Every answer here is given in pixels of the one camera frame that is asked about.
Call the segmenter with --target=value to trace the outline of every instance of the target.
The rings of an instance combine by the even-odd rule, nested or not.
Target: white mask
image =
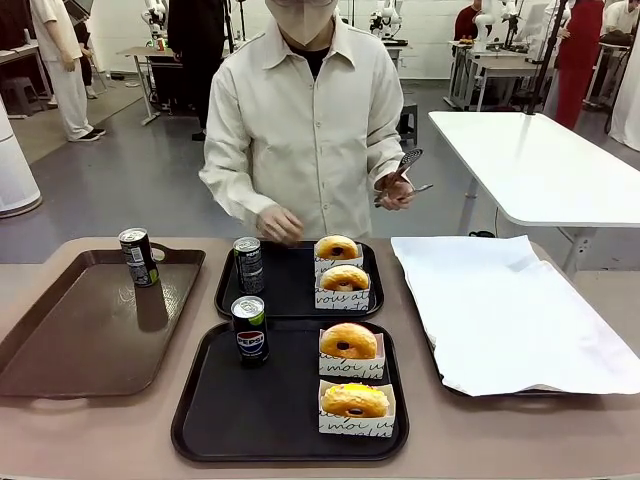
[[[335,11],[338,0],[265,0],[278,26],[301,45],[318,36]]]

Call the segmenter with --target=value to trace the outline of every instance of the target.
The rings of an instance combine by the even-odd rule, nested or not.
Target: red outfit
[[[599,52],[602,0],[578,0],[571,9],[567,30],[558,52],[558,110],[556,122],[573,130],[578,122],[593,65]]]
[[[468,6],[460,10],[456,18],[456,26],[453,34],[454,40],[460,40],[462,37],[476,38],[478,36],[478,27],[473,23],[473,18],[478,14],[472,6]]]

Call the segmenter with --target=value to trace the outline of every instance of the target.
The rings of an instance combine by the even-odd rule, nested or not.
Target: hand
[[[62,62],[62,67],[67,72],[73,72],[76,69],[76,60],[71,56],[69,52],[62,52],[60,54],[60,61]]]
[[[376,182],[376,190],[385,191],[380,198],[380,206],[387,210],[406,210],[413,201],[413,187],[403,177],[394,181],[394,176],[390,173]]]
[[[256,227],[267,240],[285,245],[302,240],[304,232],[302,222],[280,205],[272,205],[260,212]]]

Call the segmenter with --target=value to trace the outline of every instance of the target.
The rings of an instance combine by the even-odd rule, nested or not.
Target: black can
[[[129,228],[118,239],[133,283],[138,287],[150,287],[159,278],[158,267],[151,255],[149,235],[144,228]]]
[[[242,365],[263,365],[269,357],[264,302],[258,297],[241,297],[231,305],[231,317]]]
[[[262,268],[262,249],[260,240],[244,237],[233,244],[240,291],[255,295],[264,290],[264,270]]]

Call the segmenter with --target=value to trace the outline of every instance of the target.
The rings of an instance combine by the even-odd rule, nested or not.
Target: stool
[[[413,117],[413,122],[409,126],[409,120]],[[402,141],[412,140],[414,145],[418,145],[418,104],[405,101],[400,114],[398,133]]]
[[[33,109],[31,108],[32,103],[37,103],[40,107],[40,110],[44,111],[45,108],[40,103],[40,99],[38,98],[38,92],[33,88],[33,84],[31,80],[27,77],[16,77],[11,78],[9,80],[5,80],[0,84],[0,92],[2,93],[2,97],[5,99],[5,102],[9,103],[10,95],[13,95],[18,102],[20,107],[20,113],[22,115],[32,116],[34,114]],[[35,99],[34,102],[29,102],[28,94],[31,93],[32,97]]]

